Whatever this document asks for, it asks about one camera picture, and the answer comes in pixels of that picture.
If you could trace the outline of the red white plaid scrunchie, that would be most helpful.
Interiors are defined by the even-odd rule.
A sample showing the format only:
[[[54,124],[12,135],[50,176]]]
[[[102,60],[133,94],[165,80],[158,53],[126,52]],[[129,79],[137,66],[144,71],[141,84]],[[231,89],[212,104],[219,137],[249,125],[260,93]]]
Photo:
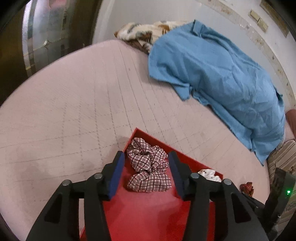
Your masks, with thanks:
[[[135,171],[127,183],[134,192],[166,192],[171,189],[167,174],[168,154],[159,146],[151,146],[143,138],[132,139],[127,157]]]

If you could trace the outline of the striped floral pillow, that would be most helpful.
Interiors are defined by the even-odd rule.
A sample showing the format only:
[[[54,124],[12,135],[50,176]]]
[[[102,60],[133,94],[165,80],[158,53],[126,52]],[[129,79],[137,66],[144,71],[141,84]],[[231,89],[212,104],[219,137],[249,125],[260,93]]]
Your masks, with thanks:
[[[295,140],[286,141],[279,149],[274,150],[267,158],[267,166],[271,187],[274,179],[277,183],[283,184],[289,178],[291,179],[292,175],[295,177]],[[295,212],[295,185],[291,188],[291,185],[285,184],[282,190],[287,191],[288,187],[290,187],[289,200],[275,225],[279,234],[285,229]]]

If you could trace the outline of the red polka dot scrunchie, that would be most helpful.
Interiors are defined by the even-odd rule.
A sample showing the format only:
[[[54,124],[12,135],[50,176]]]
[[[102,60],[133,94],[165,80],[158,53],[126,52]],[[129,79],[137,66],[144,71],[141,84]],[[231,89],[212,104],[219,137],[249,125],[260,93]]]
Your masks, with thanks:
[[[243,183],[240,185],[240,191],[249,197],[253,196],[254,188],[252,182]]]

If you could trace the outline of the stained glass wooden door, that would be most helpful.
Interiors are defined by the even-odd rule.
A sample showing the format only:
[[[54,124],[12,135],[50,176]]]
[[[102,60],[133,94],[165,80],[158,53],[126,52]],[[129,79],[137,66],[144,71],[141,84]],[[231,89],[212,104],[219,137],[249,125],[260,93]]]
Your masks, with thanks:
[[[1,1],[1,103],[52,62],[91,45],[102,1]]]

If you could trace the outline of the white cherry print scrunchie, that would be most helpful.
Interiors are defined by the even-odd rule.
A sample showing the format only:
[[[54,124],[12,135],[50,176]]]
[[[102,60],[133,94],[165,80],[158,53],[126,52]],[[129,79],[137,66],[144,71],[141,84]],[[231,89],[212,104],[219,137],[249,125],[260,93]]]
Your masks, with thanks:
[[[216,175],[216,171],[212,169],[201,169],[198,172],[199,175],[203,176],[207,180],[214,181],[214,182],[222,182],[222,179]]]

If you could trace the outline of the red tray box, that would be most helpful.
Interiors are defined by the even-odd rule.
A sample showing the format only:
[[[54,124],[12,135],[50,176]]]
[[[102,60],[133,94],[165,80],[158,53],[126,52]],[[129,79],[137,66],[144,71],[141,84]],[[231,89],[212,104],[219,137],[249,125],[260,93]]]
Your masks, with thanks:
[[[110,201],[103,202],[112,240],[182,240],[190,203],[175,187],[166,192],[133,192],[127,182],[135,173],[129,159]]]

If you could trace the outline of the pink bolster cushion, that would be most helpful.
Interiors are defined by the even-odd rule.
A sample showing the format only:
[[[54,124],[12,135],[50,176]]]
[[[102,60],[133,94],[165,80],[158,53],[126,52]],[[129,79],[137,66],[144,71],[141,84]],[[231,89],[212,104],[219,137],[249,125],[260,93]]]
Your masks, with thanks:
[[[296,110],[290,109],[285,114],[285,140],[295,140],[296,136]]]

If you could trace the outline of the brown white floral blanket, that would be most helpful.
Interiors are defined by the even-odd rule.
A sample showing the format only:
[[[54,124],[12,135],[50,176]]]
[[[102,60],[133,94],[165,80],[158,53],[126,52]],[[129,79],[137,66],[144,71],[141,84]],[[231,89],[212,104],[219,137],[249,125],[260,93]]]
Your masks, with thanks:
[[[114,36],[148,55],[158,38],[188,22],[189,21],[158,21],[153,24],[131,22],[114,32]]]

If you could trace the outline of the blue cloth sheet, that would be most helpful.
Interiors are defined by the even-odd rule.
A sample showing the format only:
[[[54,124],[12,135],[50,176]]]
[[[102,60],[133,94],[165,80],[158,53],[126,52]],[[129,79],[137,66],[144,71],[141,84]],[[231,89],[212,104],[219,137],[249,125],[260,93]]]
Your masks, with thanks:
[[[193,21],[161,36],[149,75],[180,99],[195,98],[263,163],[283,140],[285,104],[269,74],[224,35]]]

